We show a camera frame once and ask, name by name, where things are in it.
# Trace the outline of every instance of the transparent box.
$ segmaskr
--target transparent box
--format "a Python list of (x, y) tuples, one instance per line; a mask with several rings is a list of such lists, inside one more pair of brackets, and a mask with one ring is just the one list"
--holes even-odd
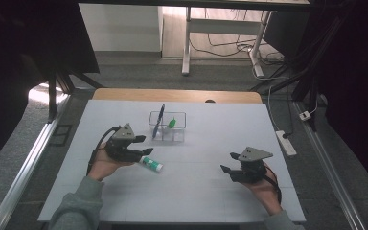
[[(157, 119), (160, 111), (152, 111), (149, 116), (149, 125), (151, 135), (157, 125)], [(175, 120), (173, 127), (169, 127), (172, 120)], [(173, 141), (183, 142), (184, 131), (186, 127), (186, 114), (185, 112), (164, 112), (163, 117), (158, 126), (154, 141)]]

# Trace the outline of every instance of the white wall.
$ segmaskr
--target white wall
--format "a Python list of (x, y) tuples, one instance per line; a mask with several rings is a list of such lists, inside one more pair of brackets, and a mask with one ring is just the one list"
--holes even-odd
[(80, 4), (94, 51), (160, 52), (162, 7)]

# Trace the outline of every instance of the gray sleeve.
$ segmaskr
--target gray sleeve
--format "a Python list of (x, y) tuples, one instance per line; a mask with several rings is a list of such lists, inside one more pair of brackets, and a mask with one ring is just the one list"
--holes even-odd
[(281, 213), (273, 215), (264, 221), (268, 230), (304, 230), (302, 225), (295, 225), (286, 212), (283, 210)]
[(103, 207), (103, 183), (84, 177), (74, 194), (64, 196), (53, 213), (49, 229), (97, 229)]

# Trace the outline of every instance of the hand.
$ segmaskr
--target hand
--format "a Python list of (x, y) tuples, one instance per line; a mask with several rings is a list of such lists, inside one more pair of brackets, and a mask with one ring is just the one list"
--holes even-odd
[[(267, 169), (267, 173), (265, 175), (277, 182), (277, 178), (271, 170)], [(278, 194), (275, 188), (267, 180), (262, 179), (254, 184), (242, 183), (242, 185), (252, 191), (255, 197), (262, 203), (271, 216), (283, 211), (282, 206), (280, 206), (280, 203), (277, 199)]]
[(105, 143), (102, 143), (97, 151), (97, 155), (95, 156), (94, 164), (92, 165), (91, 171), (88, 176), (102, 181), (107, 176), (112, 175), (117, 169), (123, 166), (133, 165), (133, 162), (119, 162), (111, 159), (105, 149)]

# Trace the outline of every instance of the white table leg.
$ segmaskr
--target white table leg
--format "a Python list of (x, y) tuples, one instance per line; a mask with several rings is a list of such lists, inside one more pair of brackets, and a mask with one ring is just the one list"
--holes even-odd
[(263, 35), (265, 34), (265, 27), (267, 26), (267, 21), (268, 21), (268, 18), (270, 16), (271, 11), (266, 11), (266, 12), (263, 12), (263, 13), (265, 13), (265, 15), (263, 16), (263, 21), (262, 21), (261, 27), (259, 29), (259, 32), (258, 32), (257, 36), (256, 36), (255, 45), (253, 46), (253, 49), (251, 51), (249, 51), (249, 57), (252, 60), (253, 68), (255, 70), (257, 78), (261, 78), (261, 77), (264, 76), (264, 73), (262, 71), (262, 67), (261, 67), (260, 62), (258, 60), (258, 52), (259, 52), (259, 46), (260, 46), (260, 44), (262, 42), (262, 39), (263, 39)]
[(183, 55), (182, 75), (188, 76), (190, 74), (190, 26), (191, 26), (191, 8), (187, 8), (186, 28), (185, 28), (185, 44)]

